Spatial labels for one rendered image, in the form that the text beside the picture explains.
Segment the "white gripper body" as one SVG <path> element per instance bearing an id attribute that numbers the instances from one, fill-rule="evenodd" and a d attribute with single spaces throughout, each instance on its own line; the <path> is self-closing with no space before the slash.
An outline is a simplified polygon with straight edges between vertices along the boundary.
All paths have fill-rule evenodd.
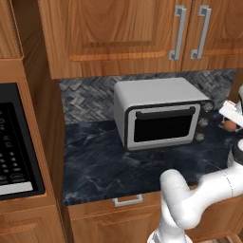
<path id="1" fill-rule="evenodd" d="M 243 103 L 233 103 L 231 101 L 225 101 L 223 106 L 219 109 L 219 113 L 236 123 L 238 126 L 243 128 Z"/>

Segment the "narrow wooden cupboard door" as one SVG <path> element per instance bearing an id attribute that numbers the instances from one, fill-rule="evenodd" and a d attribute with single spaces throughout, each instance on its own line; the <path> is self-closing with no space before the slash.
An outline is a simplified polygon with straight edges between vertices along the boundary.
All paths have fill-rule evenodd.
<path id="1" fill-rule="evenodd" d="M 201 5 L 208 5 L 211 17 L 202 57 L 191 59 L 198 48 L 204 18 Z M 193 0 L 190 10 L 182 70 L 243 68 L 243 0 Z"/>

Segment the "toaster oven glass door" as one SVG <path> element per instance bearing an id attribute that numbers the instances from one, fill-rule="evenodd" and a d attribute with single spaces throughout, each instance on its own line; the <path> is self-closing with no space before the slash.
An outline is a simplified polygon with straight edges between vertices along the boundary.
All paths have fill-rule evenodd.
<path id="1" fill-rule="evenodd" d="M 139 120 L 136 112 L 153 113 L 169 110 L 196 109 L 194 115 L 151 120 Z M 200 112 L 199 104 L 169 105 L 153 108 L 136 108 L 128 113 L 127 148 L 131 151 L 190 143 L 196 131 Z"/>

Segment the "tall wooden oven cabinet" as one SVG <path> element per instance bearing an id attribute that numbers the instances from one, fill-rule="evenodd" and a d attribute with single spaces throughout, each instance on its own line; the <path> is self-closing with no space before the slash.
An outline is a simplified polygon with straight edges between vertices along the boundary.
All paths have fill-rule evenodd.
<path id="1" fill-rule="evenodd" d="M 50 78 L 37 0 L 0 0 L 0 84 L 6 83 L 18 86 L 46 192 L 0 201 L 0 243 L 67 243 L 65 121 L 59 84 Z"/>

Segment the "wooden drawer front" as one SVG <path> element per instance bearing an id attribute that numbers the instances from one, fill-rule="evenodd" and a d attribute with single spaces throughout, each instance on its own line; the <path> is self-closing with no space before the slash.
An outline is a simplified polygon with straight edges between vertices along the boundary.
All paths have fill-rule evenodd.
<path id="1" fill-rule="evenodd" d="M 160 205 L 160 191 L 142 194 L 142 202 L 131 205 L 116 207 L 115 202 L 112 198 L 110 198 L 106 200 L 71 205 L 68 206 L 67 209 L 71 219 L 79 219 L 90 215 L 109 214 L 154 205 Z"/>

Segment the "wide wooden cupboard door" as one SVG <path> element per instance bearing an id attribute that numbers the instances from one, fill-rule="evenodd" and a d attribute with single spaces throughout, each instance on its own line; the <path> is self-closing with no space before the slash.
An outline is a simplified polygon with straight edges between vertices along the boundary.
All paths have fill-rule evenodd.
<path id="1" fill-rule="evenodd" d="M 171 61 L 193 0 L 38 0 L 54 79 L 180 71 Z"/>

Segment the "white toaster oven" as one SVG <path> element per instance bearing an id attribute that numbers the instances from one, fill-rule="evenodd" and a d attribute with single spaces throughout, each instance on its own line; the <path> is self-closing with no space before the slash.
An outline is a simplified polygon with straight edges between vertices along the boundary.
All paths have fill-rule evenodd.
<path id="1" fill-rule="evenodd" d="M 121 142 L 127 148 L 128 113 L 136 108 L 153 108 L 169 105 L 199 104 L 200 112 L 196 131 L 192 142 L 197 141 L 196 133 L 207 133 L 209 124 L 202 127 L 201 119 L 210 118 L 212 111 L 206 112 L 202 106 L 206 102 L 214 103 L 199 89 L 183 78 L 152 79 L 138 81 L 122 81 L 114 86 L 114 120 L 116 122 Z"/>

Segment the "black built-in oven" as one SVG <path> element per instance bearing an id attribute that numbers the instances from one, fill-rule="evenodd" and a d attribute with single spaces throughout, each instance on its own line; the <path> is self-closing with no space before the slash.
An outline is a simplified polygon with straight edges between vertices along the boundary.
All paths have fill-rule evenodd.
<path id="1" fill-rule="evenodd" d="M 17 84 L 0 84 L 0 201 L 45 191 Z"/>

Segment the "wooden lower cupboard front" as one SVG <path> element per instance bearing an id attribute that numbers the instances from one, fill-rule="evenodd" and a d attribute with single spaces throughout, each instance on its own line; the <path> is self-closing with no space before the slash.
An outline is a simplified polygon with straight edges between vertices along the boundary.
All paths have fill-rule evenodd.
<path id="1" fill-rule="evenodd" d="M 75 243 L 146 243 L 159 225 L 160 205 L 71 219 Z M 199 225 L 186 233 L 195 242 L 239 234 L 243 229 L 243 196 L 210 206 Z"/>

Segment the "brown onion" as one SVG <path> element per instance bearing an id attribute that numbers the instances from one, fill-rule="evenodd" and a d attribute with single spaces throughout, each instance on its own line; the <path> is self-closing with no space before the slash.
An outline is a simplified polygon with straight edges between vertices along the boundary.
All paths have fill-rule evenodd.
<path id="1" fill-rule="evenodd" d="M 223 128 L 229 132 L 233 132 L 237 125 L 233 121 L 224 121 Z"/>

